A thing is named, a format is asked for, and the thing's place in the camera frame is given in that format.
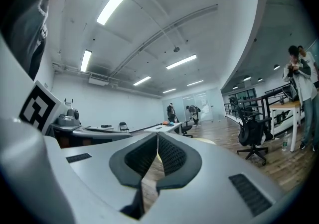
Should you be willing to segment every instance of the ceiling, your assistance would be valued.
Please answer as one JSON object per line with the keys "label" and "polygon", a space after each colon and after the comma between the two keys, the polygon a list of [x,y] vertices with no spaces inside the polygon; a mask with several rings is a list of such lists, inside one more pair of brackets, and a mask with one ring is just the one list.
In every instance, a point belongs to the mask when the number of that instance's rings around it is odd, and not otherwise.
{"label": "ceiling", "polygon": [[306,48],[316,38],[299,0],[267,0],[256,41],[222,93],[232,91],[235,85],[239,87],[236,90],[245,88],[243,79],[246,75],[252,77],[248,85],[256,84],[258,78],[266,81],[273,75],[274,65],[282,67],[289,61],[289,46],[302,45]]}
{"label": "ceiling", "polygon": [[[241,32],[237,14],[250,16],[256,6],[245,4],[251,0],[124,0],[100,25],[96,19],[108,1],[50,1],[47,49],[55,70],[83,76],[78,72],[88,49],[87,72],[110,77],[115,87],[158,96],[199,80],[219,83],[220,75],[233,69],[227,65],[234,62],[228,41],[234,31]],[[193,54],[197,59],[166,69]],[[151,79],[133,86],[146,76]]]}

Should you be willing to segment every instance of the plastic bottle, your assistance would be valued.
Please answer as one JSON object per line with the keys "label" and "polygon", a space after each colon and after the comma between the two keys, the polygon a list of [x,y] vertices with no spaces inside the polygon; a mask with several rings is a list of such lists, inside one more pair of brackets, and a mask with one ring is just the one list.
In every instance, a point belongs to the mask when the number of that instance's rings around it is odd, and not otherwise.
{"label": "plastic bottle", "polygon": [[284,136],[284,141],[283,141],[283,147],[282,147],[283,151],[287,150],[287,144],[288,144],[288,132],[286,131]]}

